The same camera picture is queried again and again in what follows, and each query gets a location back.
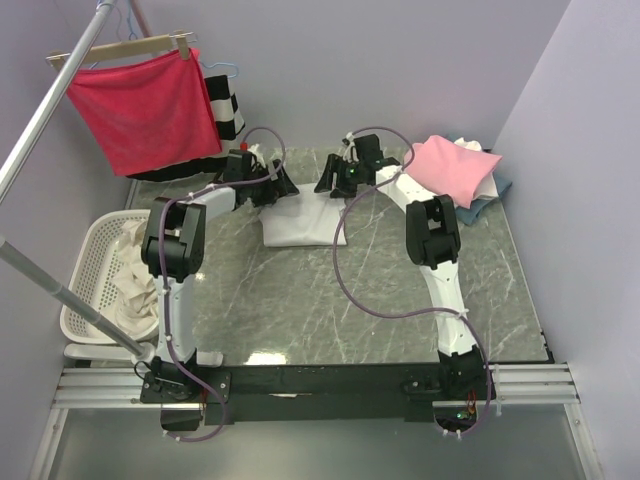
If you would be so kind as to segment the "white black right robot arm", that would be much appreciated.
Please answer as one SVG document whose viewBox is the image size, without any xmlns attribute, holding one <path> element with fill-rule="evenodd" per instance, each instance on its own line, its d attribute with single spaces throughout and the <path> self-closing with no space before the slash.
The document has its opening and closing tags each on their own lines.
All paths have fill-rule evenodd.
<svg viewBox="0 0 640 480">
<path fill-rule="evenodd" d="M 428 287 L 436 314 L 438 352 L 445 357 L 466 355 L 479 346 L 464 322 L 466 309 L 459 283 L 461 238 L 453 200 L 421 186 L 393 157 L 386 157 L 379 137 L 363 130 L 343 138 L 344 151 L 327 157 L 314 188 L 332 199 L 358 198 L 358 187 L 388 197 L 405 215 L 405 245 Z"/>
</svg>

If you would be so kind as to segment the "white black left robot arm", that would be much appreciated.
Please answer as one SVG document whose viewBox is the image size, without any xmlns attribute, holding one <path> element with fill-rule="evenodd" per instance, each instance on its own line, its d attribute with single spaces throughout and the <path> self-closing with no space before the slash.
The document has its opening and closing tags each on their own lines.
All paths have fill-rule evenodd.
<svg viewBox="0 0 640 480">
<path fill-rule="evenodd" d="M 188 368 L 197 358 L 192 297 L 204 260 L 207 224 L 247 202 L 268 206 L 298 193 L 283 159 L 265 161 L 251 151 L 233 150 L 213 182 L 177 199 L 153 201 L 141 259 L 158 295 L 159 342 L 154 359 L 178 365 L 164 380 L 164 389 L 176 401 L 193 399 L 200 388 L 198 374 Z"/>
</svg>

